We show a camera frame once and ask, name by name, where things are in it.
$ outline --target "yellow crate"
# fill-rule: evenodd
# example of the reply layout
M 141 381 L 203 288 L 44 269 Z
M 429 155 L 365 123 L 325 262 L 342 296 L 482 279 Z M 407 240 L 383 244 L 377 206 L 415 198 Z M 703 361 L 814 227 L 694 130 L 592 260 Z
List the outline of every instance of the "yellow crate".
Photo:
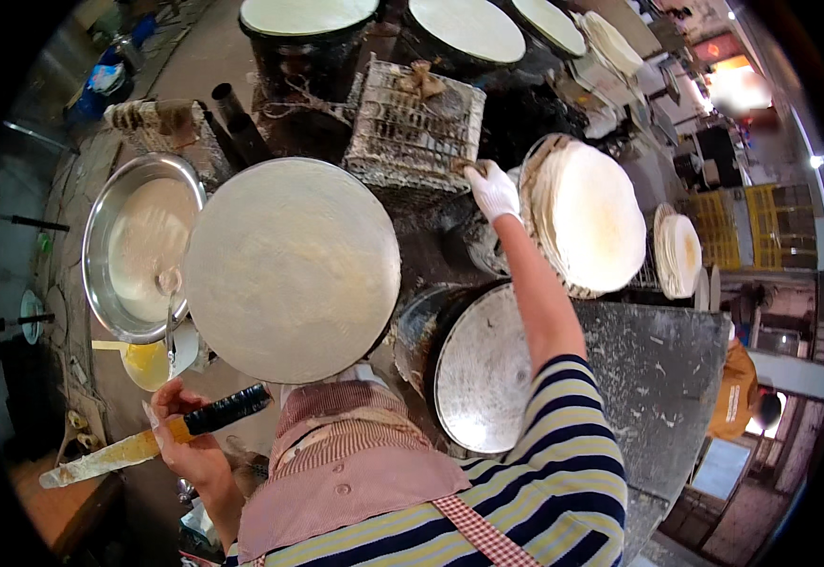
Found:
M 724 205 L 721 191 L 690 195 L 686 214 L 695 225 L 704 266 L 739 269 L 739 244 L 733 210 Z
M 754 262 L 758 269 L 781 270 L 781 230 L 778 208 L 774 204 L 775 187 L 777 185 L 753 185 L 745 189 Z

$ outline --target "orange shirt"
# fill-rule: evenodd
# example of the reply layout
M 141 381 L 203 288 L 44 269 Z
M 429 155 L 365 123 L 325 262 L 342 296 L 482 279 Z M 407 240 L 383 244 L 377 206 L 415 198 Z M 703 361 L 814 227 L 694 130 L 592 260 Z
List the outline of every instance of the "orange shirt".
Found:
M 708 425 L 708 436 L 729 440 L 743 435 L 752 418 L 749 406 L 755 400 L 757 391 L 758 378 L 752 359 L 739 341 L 730 341 L 724 378 Z

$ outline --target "hand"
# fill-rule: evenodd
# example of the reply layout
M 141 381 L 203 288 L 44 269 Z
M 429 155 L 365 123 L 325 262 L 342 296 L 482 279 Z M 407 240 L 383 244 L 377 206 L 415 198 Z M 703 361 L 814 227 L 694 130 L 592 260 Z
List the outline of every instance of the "hand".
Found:
M 169 431 L 168 422 L 187 414 L 210 400 L 183 388 L 181 377 L 169 380 L 144 404 L 150 419 L 153 435 L 159 444 L 163 461 L 169 469 L 194 484 L 203 497 L 227 488 L 226 479 L 232 471 L 219 443 L 211 435 L 196 437 L 188 443 L 176 443 Z
M 487 179 L 474 167 L 465 168 L 465 178 L 472 184 L 472 194 L 478 208 L 485 213 L 488 222 L 494 224 L 498 217 L 511 214 L 521 222 L 519 216 L 519 190 L 500 166 L 487 160 Z

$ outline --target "person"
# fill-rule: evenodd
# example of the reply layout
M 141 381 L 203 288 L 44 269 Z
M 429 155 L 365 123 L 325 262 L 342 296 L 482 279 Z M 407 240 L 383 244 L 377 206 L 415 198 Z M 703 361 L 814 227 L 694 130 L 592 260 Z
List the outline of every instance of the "person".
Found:
M 749 419 L 754 419 L 762 429 L 773 427 L 781 419 L 782 411 L 778 395 L 758 384 L 755 365 L 735 333 L 732 327 L 718 401 L 708 425 L 708 437 L 727 441 L 743 435 Z
M 500 459 L 451 459 L 359 366 L 360 379 L 291 389 L 269 480 L 246 503 L 213 437 L 173 441 L 166 422 L 208 402 L 176 378 L 148 413 L 163 460 L 197 488 L 226 564 L 621 561 L 622 454 L 576 313 L 522 226 L 510 178 L 493 162 L 486 178 L 473 168 L 465 174 L 508 257 L 531 357 L 531 400 L 515 448 Z

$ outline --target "black handle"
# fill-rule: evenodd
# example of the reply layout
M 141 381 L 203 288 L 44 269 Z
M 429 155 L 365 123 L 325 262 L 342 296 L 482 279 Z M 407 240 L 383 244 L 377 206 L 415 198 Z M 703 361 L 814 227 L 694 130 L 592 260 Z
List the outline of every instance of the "black handle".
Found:
M 186 414 L 185 425 L 192 436 L 203 435 L 233 424 L 242 417 L 257 414 L 272 401 L 273 398 L 264 390 L 264 385 L 255 384 Z

